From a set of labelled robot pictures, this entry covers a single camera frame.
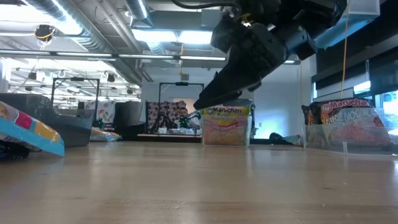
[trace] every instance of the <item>maruchan logo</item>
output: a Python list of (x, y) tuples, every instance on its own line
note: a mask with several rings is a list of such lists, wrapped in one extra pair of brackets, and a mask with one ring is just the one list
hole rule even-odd
[(211, 115), (213, 113), (214, 113), (214, 109), (213, 108), (207, 108), (206, 114)]
[(217, 113), (243, 113), (243, 110), (237, 109), (237, 108), (209, 108), (209, 109), (207, 109), (208, 114), (213, 114), (214, 112), (217, 112)]
[(353, 100), (343, 100), (343, 101), (333, 101), (329, 103), (325, 103), (322, 105), (321, 110), (325, 113), (330, 113), (336, 108), (342, 108), (345, 106), (370, 106), (369, 102), (366, 100), (359, 100), (359, 99), (353, 99)]

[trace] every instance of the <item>colorful box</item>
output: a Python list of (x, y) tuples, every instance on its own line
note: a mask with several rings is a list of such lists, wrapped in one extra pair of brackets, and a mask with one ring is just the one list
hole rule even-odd
[(203, 144), (248, 146), (251, 120), (249, 106), (217, 106), (202, 110)]

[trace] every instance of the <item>clear plastic bin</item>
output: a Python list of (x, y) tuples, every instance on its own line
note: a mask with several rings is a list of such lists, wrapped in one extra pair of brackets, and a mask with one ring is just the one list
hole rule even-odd
[(303, 127), (306, 148), (349, 154), (398, 154), (398, 116), (394, 114), (374, 108), (347, 108), (326, 123)]
[(203, 115), (204, 145), (249, 146), (251, 116)]

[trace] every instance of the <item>cable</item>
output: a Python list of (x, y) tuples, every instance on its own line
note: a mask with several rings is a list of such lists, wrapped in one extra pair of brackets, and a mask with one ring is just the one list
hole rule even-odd
[(344, 42), (343, 79), (342, 79), (342, 81), (341, 81), (340, 99), (343, 98), (344, 80), (346, 79), (347, 40), (348, 40), (348, 18), (349, 18), (350, 2), (351, 2), (351, 0), (348, 0), (348, 10), (347, 10), (347, 19), (346, 19), (346, 34), (345, 34), (346, 37), (345, 37), (345, 42)]
[(208, 3), (208, 4), (199, 4), (199, 5), (186, 5), (184, 3), (181, 3), (177, 0), (171, 0), (176, 6), (181, 7), (183, 9), (206, 9), (210, 7), (219, 7), (219, 6), (226, 6), (226, 7), (234, 7), (236, 8), (239, 12), (242, 12), (242, 8), (240, 5), (233, 3), (233, 2), (214, 2), (214, 3)]
[[(44, 50), (45, 46), (47, 46), (47, 41), (48, 41), (48, 39), (49, 39), (49, 36), (45, 38), (45, 43), (43, 44), (43, 46), (41, 46), (40, 51)], [(36, 66), (37, 66), (37, 64), (38, 64), (38, 62), (39, 62), (39, 60), (40, 60), (40, 59), (39, 59), (39, 56), (36, 56), (36, 63), (35, 63), (35, 65), (33, 66), (33, 68), (30, 70), (29, 73), (32, 73), (32, 72), (33, 72), (33, 70), (36, 68)], [(28, 77), (25, 79), (25, 81), (24, 81), (18, 88), (16, 88), (14, 91), (12, 91), (12, 93), (15, 93), (16, 91), (18, 91), (19, 89), (21, 89), (21, 88), (25, 85), (25, 83), (28, 81), (28, 79), (29, 79), (29, 74), (28, 74)]]
[[(181, 56), (182, 56), (183, 53), (184, 53), (184, 43), (181, 43)], [(180, 75), (184, 74), (182, 72), (182, 63), (183, 63), (183, 60), (180, 60), (180, 67), (181, 67)]]

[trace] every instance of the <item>orange cable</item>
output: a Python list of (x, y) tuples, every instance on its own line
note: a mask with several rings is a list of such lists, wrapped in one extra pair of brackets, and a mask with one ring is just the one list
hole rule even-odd
[(346, 61), (347, 61), (347, 39), (348, 39), (348, 18), (349, 18), (349, 8), (350, 8), (350, 0), (348, 0), (348, 10), (347, 10), (347, 19), (346, 19), (346, 37), (344, 43), (344, 58), (343, 58), (343, 80), (341, 81), (341, 91), (340, 91), (340, 99), (343, 98), (343, 89), (344, 89), (344, 80), (346, 78)]

